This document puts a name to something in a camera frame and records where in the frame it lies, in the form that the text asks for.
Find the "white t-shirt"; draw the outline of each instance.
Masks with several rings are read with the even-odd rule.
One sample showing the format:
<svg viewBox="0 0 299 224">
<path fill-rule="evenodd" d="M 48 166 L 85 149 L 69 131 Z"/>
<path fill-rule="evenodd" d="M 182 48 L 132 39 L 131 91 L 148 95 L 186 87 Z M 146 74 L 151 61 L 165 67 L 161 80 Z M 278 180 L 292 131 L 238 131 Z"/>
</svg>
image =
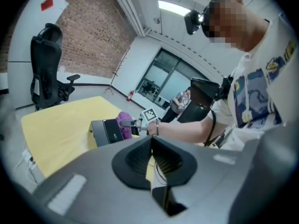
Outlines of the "white t-shirt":
<svg viewBox="0 0 299 224">
<path fill-rule="evenodd" d="M 267 129 L 281 124 L 266 89 L 288 65 L 296 45 L 295 32 L 280 14 L 270 21 L 259 44 L 241 58 L 232 73 L 228 100 L 219 100 L 212 107 L 218 123 L 235 124 L 223 149 L 241 151 L 248 140 L 260 138 Z"/>
</svg>

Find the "window frame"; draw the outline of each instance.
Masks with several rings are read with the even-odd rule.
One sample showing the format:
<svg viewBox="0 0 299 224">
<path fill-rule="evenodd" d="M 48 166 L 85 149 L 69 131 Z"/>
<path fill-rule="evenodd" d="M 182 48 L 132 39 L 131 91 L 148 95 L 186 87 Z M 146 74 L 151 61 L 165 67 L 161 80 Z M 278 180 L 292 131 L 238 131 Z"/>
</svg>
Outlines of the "window frame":
<svg viewBox="0 0 299 224">
<path fill-rule="evenodd" d="M 172 57 L 176 58 L 178 60 L 178 62 L 175 64 L 175 66 L 171 69 L 171 70 L 168 70 L 167 68 L 161 66 L 160 64 L 158 64 L 157 62 L 155 62 L 155 60 L 159 57 L 159 55 L 161 54 L 161 52 L 165 52 L 167 53 L 168 55 L 171 55 Z M 140 87 L 141 87 L 141 84 L 144 82 L 144 80 L 146 80 L 147 82 L 150 82 L 152 83 L 151 81 L 149 81 L 147 78 L 146 78 L 146 75 L 148 74 L 150 68 L 154 65 L 154 66 L 157 66 L 161 69 L 163 69 L 164 71 L 168 72 L 168 76 L 167 78 L 164 80 L 164 82 L 162 83 L 161 87 L 154 84 L 155 86 L 158 86 L 159 87 L 159 92 L 156 94 L 156 97 L 154 97 L 153 100 L 150 100 L 149 98 L 147 98 L 145 95 L 141 94 L 143 97 L 145 97 L 146 99 L 150 100 L 151 102 L 153 102 L 155 105 L 159 106 L 160 108 L 162 109 L 166 109 L 164 107 L 162 107 L 160 104 L 156 103 L 156 99 L 158 98 L 159 94 L 161 93 L 162 89 L 165 87 L 167 81 L 170 79 L 171 75 L 173 74 L 174 71 L 180 73 L 182 76 L 186 77 L 187 79 L 189 79 L 187 76 L 185 76 L 184 74 L 182 74 L 181 72 L 179 72 L 178 70 L 176 70 L 177 66 L 180 64 L 180 63 L 183 63 L 184 65 L 188 66 L 189 68 L 191 68 L 193 71 L 195 71 L 195 73 L 198 73 L 201 77 L 203 77 L 204 79 L 206 80 L 209 80 L 206 76 L 204 76 L 200 71 L 198 71 L 197 69 L 195 69 L 193 66 L 191 66 L 188 62 L 184 61 L 182 58 L 172 54 L 171 52 L 161 48 L 157 55 L 155 56 L 155 58 L 151 61 L 149 67 L 147 68 L 146 72 L 144 73 L 143 77 L 141 78 L 140 82 L 138 83 L 137 87 L 136 87 L 136 92 L 139 91 Z"/>
</svg>

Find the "red paper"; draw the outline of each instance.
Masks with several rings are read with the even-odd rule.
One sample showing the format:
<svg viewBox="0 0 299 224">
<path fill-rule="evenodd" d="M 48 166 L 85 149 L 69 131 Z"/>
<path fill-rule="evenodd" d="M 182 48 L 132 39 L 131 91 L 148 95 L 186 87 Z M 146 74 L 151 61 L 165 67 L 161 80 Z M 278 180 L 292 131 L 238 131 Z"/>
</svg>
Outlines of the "red paper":
<svg viewBox="0 0 299 224">
<path fill-rule="evenodd" d="M 41 6 L 42 6 L 42 11 L 44 11 L 53 6 L 53 0 L 46 0 L 42 2 Z"/>
</svg>

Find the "metal stand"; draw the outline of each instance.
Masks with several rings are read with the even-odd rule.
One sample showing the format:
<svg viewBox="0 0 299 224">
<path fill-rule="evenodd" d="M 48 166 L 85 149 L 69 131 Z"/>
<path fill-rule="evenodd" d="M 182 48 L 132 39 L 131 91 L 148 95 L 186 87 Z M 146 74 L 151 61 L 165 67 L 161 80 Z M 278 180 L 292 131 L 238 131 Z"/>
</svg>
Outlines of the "metal stand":
<svg viewBox="0 0 299 224">
<path fill-rule="evenodd" d="M 118 75 L 117 75 L 117 72 L 118 72 L 118 70 L 121 68 L 121 66 L 122 66 L 122 62 L 123 62 L 123 60 L 126 58 L 126 54 L 127 54 L 128 51 L 130 50 L 130 48 L 131 48 L 131 47 L 129 47 L 129 49 L 128 49 L 128 50 L 126 51 L 126 53 L 123 55 L 123 57 L 122 57 L 122 59 L 121 59 L 121 62 L 120 62 L 120 64 L 118 65 L 116 71 L 113 72 L 112 81 L 111 81 L 110 85 L 108 86 L 108 88 L 105 89 L 104 93 L 106 93 L 107 90 L 110 90 L 111 93 L 112 93 L 112 95 L 114 95 L 114 94 L 113 94 L 113 91 L 112 91 L 112 89 L 111 89 L 112 82 L 114 81 L 114 78 L 115 78 L 116 76 L 118 76 Z"/>
</svg>

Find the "purple cloth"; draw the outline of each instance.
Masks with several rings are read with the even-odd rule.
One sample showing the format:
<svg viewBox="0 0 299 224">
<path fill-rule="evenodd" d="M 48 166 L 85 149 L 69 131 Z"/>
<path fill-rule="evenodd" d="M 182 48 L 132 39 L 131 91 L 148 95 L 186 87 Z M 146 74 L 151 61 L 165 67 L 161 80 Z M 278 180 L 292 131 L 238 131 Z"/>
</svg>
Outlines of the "purple cloth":
<svg viewBox="0 0 299 224">
<path fill-rule="evenodd" d="M 125 140 L 128 140 L 128 139 L 132 138 L 132 131 L 131 131 L 131 127 L 124 127 L 124 126 L 120 125 L 120 122 L 124 121 L 124 120 L 132 120 L 132 117 L 128 113 L 122 111 L 116 117 L 116 121 L 117 121 L 118 127 L 121 130 L 121 134 L 122 134 L 123 138 Z"/>
</svg>

